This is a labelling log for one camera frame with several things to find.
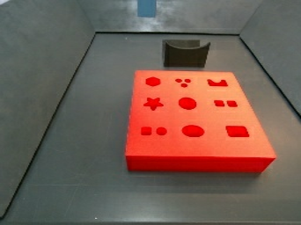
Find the gray floor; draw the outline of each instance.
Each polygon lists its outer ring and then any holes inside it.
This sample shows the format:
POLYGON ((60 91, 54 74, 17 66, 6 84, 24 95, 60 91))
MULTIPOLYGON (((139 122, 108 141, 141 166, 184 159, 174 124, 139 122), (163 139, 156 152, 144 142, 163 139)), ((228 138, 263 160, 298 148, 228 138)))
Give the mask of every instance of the gray floor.
POLYGON ((97 34, 0 223, 301 221, 299 134, 299 118, 236 36, 97 34), (236 75, 278 156, 260 175, 127 172, 132 75, 163 69, 163 39, 210 41, 204 70, 236 75))

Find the circular hole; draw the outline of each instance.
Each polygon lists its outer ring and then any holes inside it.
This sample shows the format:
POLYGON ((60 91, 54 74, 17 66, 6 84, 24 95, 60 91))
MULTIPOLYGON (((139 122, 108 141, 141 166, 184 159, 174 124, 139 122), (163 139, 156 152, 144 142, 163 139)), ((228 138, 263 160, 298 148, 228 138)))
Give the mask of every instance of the circular hole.
POLYGON ((167 133, 167 129, 164 127, 157 127, 156 128, 156 134, 157 135, 164 135, 167 133))
POLYGON ((179 100, 179 106, 183 109, 191 110, 196 107, 196 101, 192 98, 184 97, 179 100))

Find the shape-shaped hole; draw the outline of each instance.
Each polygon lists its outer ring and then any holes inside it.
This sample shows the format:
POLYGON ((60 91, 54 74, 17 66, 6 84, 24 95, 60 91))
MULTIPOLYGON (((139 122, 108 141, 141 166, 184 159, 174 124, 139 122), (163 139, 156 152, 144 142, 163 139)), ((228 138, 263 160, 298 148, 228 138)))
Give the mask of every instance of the shape-shaped hole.
POLYGON ((224 106, 224 103, 222 100, 214 100, 214 104, 216 107, 223 107, 224 106))
POLYGON ((141 127, 140 135, 151 135, 151 127, 141 127))
POLYGON ((157 127, 156 128, 156 134, 157 135, 164 135, 167 133, 167 129, 164 127, 157 127))
POLYGON ((179 106, 183 109, 191 110, 196 107, 196 101, 192 98, 184 97, 179 100, 179 106))
POLYGON ((163 107, 160 98, 147 98, 147 103, 143 106, 148 106, 152 111, 156 110, 156 107, 163 107))
POLYGON ((196 125, 187 125, 182 128, 182 133, 187 137, 200 137, 204 134, 203 128, 196 125))
POLYGON ((248 137, 248 132, 243 126, 226 126, 230 137, 248 137))
POLYGON ((228 107, 238 107, 236 101, 230 100, 227 101, 227 104, 228 104, 228 107))
POLYGON ((148 86, 151 86, 151 87, 153 87, 153 86, 156 86, 156 85, 160 85, 160 80, 159 80, 159 78, 156 78, 156 77, 148 77, 147 79, 145 79, 145 84, 148 85, 148 86))
POLYGON ((228 86, 226 80, 220 80, 219 82, 214 82, 211 79, 208 79, 207 81, 208 81, 208 86, 215 86, 215 87, 227 87, 228 86))

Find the red foam block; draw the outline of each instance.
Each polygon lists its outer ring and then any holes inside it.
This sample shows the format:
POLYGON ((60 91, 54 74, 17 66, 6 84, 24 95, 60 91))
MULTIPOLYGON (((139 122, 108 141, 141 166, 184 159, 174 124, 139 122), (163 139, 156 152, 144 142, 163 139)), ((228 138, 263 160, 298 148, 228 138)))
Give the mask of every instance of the red foam block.
POLYGON ((232 73, 136 71, 129 171, 262 172, 275 158, 232 73))

